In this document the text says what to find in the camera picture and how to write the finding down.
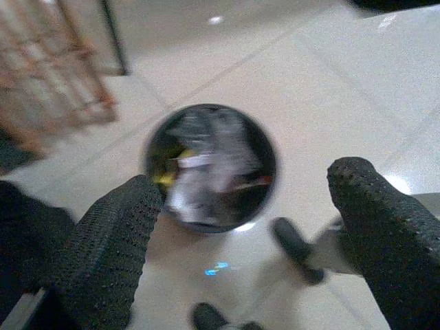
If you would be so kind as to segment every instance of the shoe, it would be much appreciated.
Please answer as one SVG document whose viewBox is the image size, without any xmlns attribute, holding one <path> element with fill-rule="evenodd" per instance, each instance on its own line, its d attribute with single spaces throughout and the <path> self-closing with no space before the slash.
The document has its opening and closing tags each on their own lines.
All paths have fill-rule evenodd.
<svg viewBox="0 0 440 330">
<path fill-rule="evenodd" d="M 306 264 L 307 258 L 313 252 L 313 245 L 301 237 L 294 225 L 286 218 L 277 218 L 272 224 L 272 232 L 282 249 L 299 267 L 304 279 L 310 285 L 321 283 L 325 277 L 324 270 L 310 268 Z"/>
</svg>

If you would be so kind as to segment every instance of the white floor tile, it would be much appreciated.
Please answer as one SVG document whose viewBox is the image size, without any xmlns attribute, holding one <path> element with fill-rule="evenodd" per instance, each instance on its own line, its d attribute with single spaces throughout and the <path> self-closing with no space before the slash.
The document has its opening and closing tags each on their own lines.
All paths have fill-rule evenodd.
<svg viewBox="0 0 440 330">
<path fill-rule="evenodd" d="M 350 309 L 365 329 L 389 330 L 390 327 L 365 280 L 356 275 L 330 274 L 329 291 Z"/>
<path fill-rule="evenodd" d="M 416 134 L 386 171 L 394 177 L 405 193 L 440 192 L 439 115 L 428 118 L 430 126 Z"/>
<path fill-rule="evenodd" d="M 62 182 L 38 192 L 38 198 L 68 209 L 79 221 L 97 199 L 144 173 L 145 144 L 155 124 L 157 119 L 144 123 L 132 136 L 95 156 Z"/>
<path fill-rule="evenodd" d="M 346 1 L 299 31 L 354 87 L 414 128 L 439 102 L 440 7 L 363 19 Z"/>
<path fill-rule="evenodd" d="M 326 285 L 292 289 L 281 281 L 266 301 L 248 317 L 265 329 L 367 329 L 329 291 Z"/>
<path fill-rule="evenodd" d="M 136 74 L 179 100 L 319 11 L 328 1 L 115 1 Z M 224 18 L 209 25 L 212 17 Z"/>
<path fill-rule="evenodd" d="M 96 154 L 118 143 L 134 128 L 163 113 L 164 108 L 137 78 L 115 77 L 105 81 L 118 101 L 118 121 L 86 126 L 60 137 L 48 158 L 20 167 L 2 179 L 16 182 L 30 193 L 49 188 Z"/>
</svg>

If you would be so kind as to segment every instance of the person's leg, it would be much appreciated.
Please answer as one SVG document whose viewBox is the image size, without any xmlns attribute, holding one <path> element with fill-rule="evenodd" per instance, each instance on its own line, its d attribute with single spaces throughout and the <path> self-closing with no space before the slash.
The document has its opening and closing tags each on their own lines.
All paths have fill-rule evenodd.
<svg viewBox="0 0 440 330">
<path fill-rule="evenodd" d="M 272 231 L 309 284 L 315 285 L 324 279 L 324 268 L 342 274 L 356 274 L 344 253 L 342 243 L 346 234 L 340 218 L 326 227 L 313 243 L 306 242 L 292 221 L 286 218 L 275 219 Z"/>
</svg>

